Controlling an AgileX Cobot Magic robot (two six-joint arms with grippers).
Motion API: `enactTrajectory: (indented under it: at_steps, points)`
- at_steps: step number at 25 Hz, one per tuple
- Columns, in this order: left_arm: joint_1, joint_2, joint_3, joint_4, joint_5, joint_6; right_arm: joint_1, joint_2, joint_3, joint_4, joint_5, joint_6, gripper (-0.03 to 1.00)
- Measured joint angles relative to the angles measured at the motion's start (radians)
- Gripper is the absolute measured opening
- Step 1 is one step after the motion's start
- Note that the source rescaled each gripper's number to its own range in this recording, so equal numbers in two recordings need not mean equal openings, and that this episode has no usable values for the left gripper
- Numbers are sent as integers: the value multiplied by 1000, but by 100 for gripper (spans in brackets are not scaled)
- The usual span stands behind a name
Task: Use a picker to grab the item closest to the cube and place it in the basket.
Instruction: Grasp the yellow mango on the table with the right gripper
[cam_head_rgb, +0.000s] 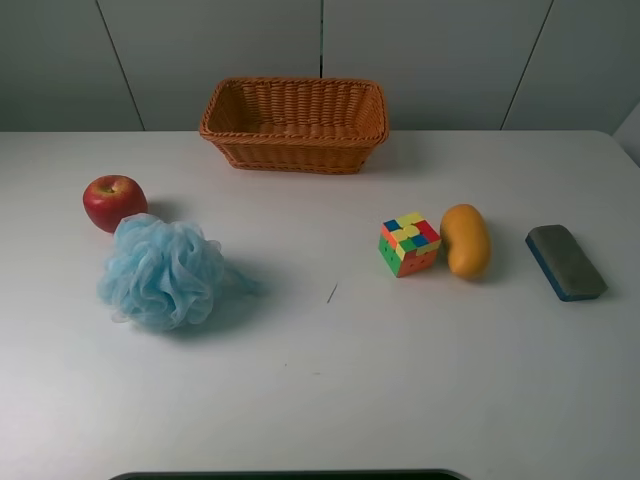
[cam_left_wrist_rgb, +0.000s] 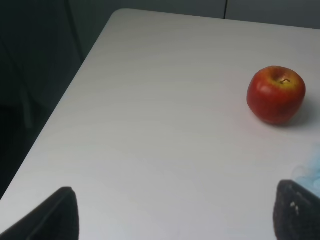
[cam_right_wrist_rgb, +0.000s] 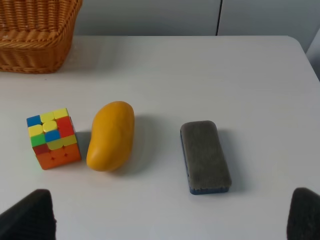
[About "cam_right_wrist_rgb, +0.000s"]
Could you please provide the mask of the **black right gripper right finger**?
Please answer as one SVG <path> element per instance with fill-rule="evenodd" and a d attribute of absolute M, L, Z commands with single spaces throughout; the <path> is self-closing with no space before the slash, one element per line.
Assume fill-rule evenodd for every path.
<path fill-rule="evenodd" d="M 286 227 L 288 240 L 320 238 L 320 196 L 306 187 L 293 191 Z"/>

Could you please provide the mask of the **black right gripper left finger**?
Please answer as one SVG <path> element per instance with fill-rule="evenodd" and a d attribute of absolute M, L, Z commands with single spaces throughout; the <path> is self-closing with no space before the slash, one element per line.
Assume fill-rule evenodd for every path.
<path fill-rule="evenodd" d="M 36 189 L 0 214 L 2 240 L 55 240 L 57 221 L 52 195 Z"/>

